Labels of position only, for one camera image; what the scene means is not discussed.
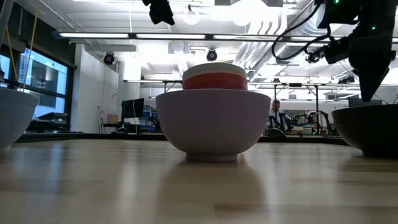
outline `wooden table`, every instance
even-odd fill
[[[396,224],[397,161],[360,154],[259,143],[202,163],[165,141],[15,144],[0,153],[0,223]]]

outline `security camera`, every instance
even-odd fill
[[[207,53],[207,61],[209,62],[214,62],[217,60],[217,53],[215,49],[210,49],[209,52]]]
[[[114,65],[116,63],[116,59],[114,57],[114,52],[107,52],[104,57],[104,63],[106,65]]]

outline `black cable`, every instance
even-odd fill
[[[328,31],[328,32],[327,32],[325,35],[319,36],[319,37],[317,37],[317,38],[311,40],[310,42],[308,42],[308,43],[303,47],[303,48],[304,48],[304,52],[305,52],[306,54],[310,54],[311,52],[308,51],[308,47],[309,47],[311,44],[313,44],[313,43],[315,43],[315,42],[318,42],[318,41],[320,41],[320,40],[324,40],[324,39],[326,39],[326,38],[329,38],[329,39],[331,40],[331,42],[335,41],[335,39],[331,36],[331,29],[330,29],[330,26],[327,27],[327,31]]]
[[[292,31],[295,30],[296,28],[300,27],[301,25],[303,25],[304,23],[306,23],[307,21],[309,21],[309,20],[313,17],[313,15],[315,15],[315,13],[317,13],[317,11],[318,11],[318,9],[319,9],[320,6],[321,6],[321,4],[318,4],[317,6],[315,6],[315,9],[311,12],[311,14],[310,14],[307,18],[305,18],[303,21],[299,22],[297,25],[295,25],[295,26],[293,26],[293,27],[291,27],[291,28],[285,30],[281,35],[279,35],[279,36],[276,38],[276,40],[274,41],[274,43],[272,44],[272,47],[271,47],[272,55],[273,55],[276,59],[278,59],[278,60],[288,60],[288,59],[294,58],[294,57],[296,57],[299,53],[301,53],[303,50],[306,50],[307,47],[308,47],[310,44],[314,43],[315,41],[319,41],[319,40],[317,40],[319,37],[317,37],[316,39],[314,39],[314,40],[312,40],[311,42],[307,43],[307,44],[306,44],[304,47],[302,47],[298,52],[296,52],[296,53],[294,53],[293,55],[288,56],[288,57],[284,57],[284,58],[278,57],[278,56],[276,56],[276,53],[275,53],[275,45],[276,45],[276,43],[278,43],[279,39],[281,39],[281,38],[282,38],[284,35],[286,35],[288,32],[292,32]]]

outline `person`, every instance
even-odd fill
[[[272,107],[269,110],[269,116],[274,116],[276,118],[276,120],[278,121],[278,123],[280,124],[280,117],[279,114],[280,113],[285,113],[285,111],[283,111],[280,108],[280,101],[279,100],[274,100],[272,102]],[[286,119],[291,120],[292,118],[290,118],[288,115],[285,114]],[[272,122],[272,127],[270,128],[275,128],[275,122]]]

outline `cable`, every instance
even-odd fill
[[[25,72],[25,77],[24,77],[24,87],[22,89],[23,92],[25,92],[25,87],[26,87],[26,80],[27,80],[27,71],[29,69],[29,62],[30,62],[30,55],[33,50],[33,43],[35,41],[35,33],[36,33],[36,25],[37,25],[37,15],[39,13],[39,0],[36,0],[36,9],[35,9],[35,22],[33,24],[33,32],[32,32],[32,39],[30,42],[30,51],[29,51],[29,56],[27,58],[27,66],[26,66],[26,72]]]
[[[133,86],[132,86],[132,98],[133,98],[133,101],[132,101],[132,110],[133,110],[133,112],[134,112],[134,125],[135,125],[135,127],[136,127],[136,134],[138,134],[138,131],[137,131],[137,120],[136,120],[136,107],[134,106],[135,105],[135,102],[136,102],[136,100],[135,100],[135,96],[134,96],[134,84],[133,84]]]
[[[275,53],[275,45],[278,43],[279,39],[281,39],[281,38],[282,38],[284,35],[286,35],[287,33],[292,32],[292,31],[295,30],[296,28],[300,27],[301,25],[303,25],[304,23],[306,23],[307,21],[309,21],[309,20],[315,15],[315,13],[317,13],[317,11],[318,11],[318,9],[319,9],[320,6],[321,6],[321,4],[318,4],[317,6],[315,6],[315,9],[311,12],[311,14],[310,14],[307,18],[305,18],[303,21],[299,22],[297,25],[295,25],[295,26],[293,26],[293,27],[291,27],[291,28],[285,30],[283,33],[281,33],[281,35],[279,35],[279,36],[276,38],[276,40],[274,41],[274,43],[272,44],[272,47],[271,47],[272,55],[273,55],[276,59],[278,59],[278,60],[288,60],[288,59],[294,58],[294,57],[296,57],[299,53],[301,53],[303,50],[306,50],[306,52],[307,52],[308,46],[311,45],[312,43],[314,43],[314,42],[316,42],[316,41],[319,41],[319,40],[323,40],[323,39],[325,39],[325,38],[327,38],[327,37],[330,36],[329,34],[326,34],[326,35],[317,37],[316,39],[314,39],[314,40],[310,41],[309,43],[307,43],[304,47],[302,47],[299,51],[297,51],[296,53],[294,53],[294,54],[291,55],[291,56],[284,57],[284,58],[276,56],[276,53]]]
[[[131,7],[129,7],[129,22],[130,22],[130,32],[132,32],[131,8],[132,8],[132,4],[131,4]]]
[[[17,67],[15,65],[14,54],[12,53],[11,39],[10,39],[10,33],[8,31],[8,26],[6,26],[6,34],[7,34],[7,39],[8,39],[8,47],[10,48],[12,67],[14,68],[15,79],[18,82],[18,80],[19,80],[18,71],[17,71]]]

